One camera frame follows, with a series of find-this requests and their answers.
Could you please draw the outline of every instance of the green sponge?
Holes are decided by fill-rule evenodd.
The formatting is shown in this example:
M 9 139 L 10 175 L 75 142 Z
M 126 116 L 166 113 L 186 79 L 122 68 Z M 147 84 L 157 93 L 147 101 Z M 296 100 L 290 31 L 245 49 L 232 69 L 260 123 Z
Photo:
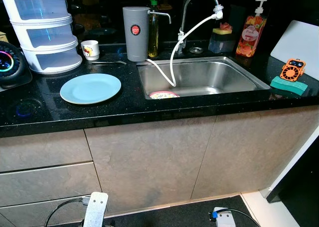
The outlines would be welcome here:
M 270 83 L 270 86 L 281 89 L 281 90 L 286 90 L 286 91 L 291 91 L 294 92 L 298 95 L 302 95 L 304 91 L 307 89 L 308 85 L 301 83 L 301 82 L 291 82 L 287 81 L 284 79 L 281 79 L 280 77 L 276 76 Z

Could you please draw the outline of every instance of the sink basin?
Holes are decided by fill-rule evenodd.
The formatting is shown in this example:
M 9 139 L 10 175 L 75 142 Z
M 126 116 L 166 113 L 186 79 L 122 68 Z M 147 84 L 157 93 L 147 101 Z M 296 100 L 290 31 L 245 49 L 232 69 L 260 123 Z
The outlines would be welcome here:
M 169 60 L 156 61 L 171 79 Z M 155 91 L 171 91 L 179 96 L 270 89 L 270 86 L 250 74 L 228 57 L 205 57 L 173 61 L 176 87 L 172 87 L 155 66 L 137 63 L 146 99 Z

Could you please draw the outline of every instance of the yellow dish soap bottle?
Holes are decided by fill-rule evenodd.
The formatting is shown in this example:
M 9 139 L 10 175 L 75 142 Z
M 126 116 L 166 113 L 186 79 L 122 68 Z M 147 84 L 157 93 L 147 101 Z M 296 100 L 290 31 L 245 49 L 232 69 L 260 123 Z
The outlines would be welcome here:
M 266 18 L 260 14 L 264 11 L 262 8 L 263 2 L 267 0 L 256 1 L 260 1 L 260 6 L 256 8 L 255 16 L 247 17 L 236 49 L 236 54 L 244 57 L 252 57 L 255 54 L 261 33 L 266 24 Z
M 151 1 L 151 11 L 159 11 L 157 8 L 158 1 Z M 159 16 L 150 14 L 150 28 L 149 28 L 149 57 L 156 57 L 159 48 Z

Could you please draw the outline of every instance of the black speckled countertop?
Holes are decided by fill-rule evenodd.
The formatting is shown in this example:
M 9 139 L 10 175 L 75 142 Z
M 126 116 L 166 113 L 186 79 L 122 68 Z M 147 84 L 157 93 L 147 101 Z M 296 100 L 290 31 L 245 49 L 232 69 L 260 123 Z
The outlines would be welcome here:
M 169 59 L 174 44 L 166 44 L 154 60 Z M 100 49 L 100 61 L 122 60 L 127 65 L 94 66 L 84 59 L 75 70 L 57 75 L 33 74 L 31 83 L 1 92 L 0 137 L 319 104 L 319 82 L 305 74 L 298 79 L 308 85 L 302 96 L 272 88 L 146 100 L 136 64 L 128 61 L 126 54 L 122 53 L 125 46 L 105 45 Z M 188 52 L 176 55 L 175 59 L 207 56 L 215 55 L 206 49 L 200 55 Z M 271 57 L 270 51 L 257 51 L 253 58 L 246 59 L 234 54 L 226 56 L 268 85 L 275 76 L 280 75 L 284 64 Z M 71 104 L 60 97 L 60 88 L 65 82 L 89 73 L 106 73 L 117 77 L 122 83 L 120 92 L 107 101 L 93 105 Z

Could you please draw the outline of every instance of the cabinet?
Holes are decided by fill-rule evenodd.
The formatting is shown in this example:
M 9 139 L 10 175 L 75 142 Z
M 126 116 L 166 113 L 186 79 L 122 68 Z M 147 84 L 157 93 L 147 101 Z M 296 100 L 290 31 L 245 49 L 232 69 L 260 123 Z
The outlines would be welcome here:
M 0 208 L 0 213 L 2 213 L 16 227 L 42 227 L 51 211 L 54 210 L 62 202 L 69 199 L 60 199 Z M 50 219 L 49 225 L 81 222 L 85 217 L 85 211 L 86 206 L 84 206 L 82 203 L 69 203 L 59 209 L 56 213 L 54 213 L 54 215 Z
M 0 173 L 91 160 L 83 130 L 0 138 Z
M 190 200 L 215 119 L 86 129 L 108 211 Z
M 192 199 L 269 187 L 318 124 L 318 106 L 218 116 Z
M 14 227 L 14 225 L 0 213 L 0 227 Z
M 0 207 L 89 195 L 93 191 L 101 188 L 92 162 L 0 174 Z

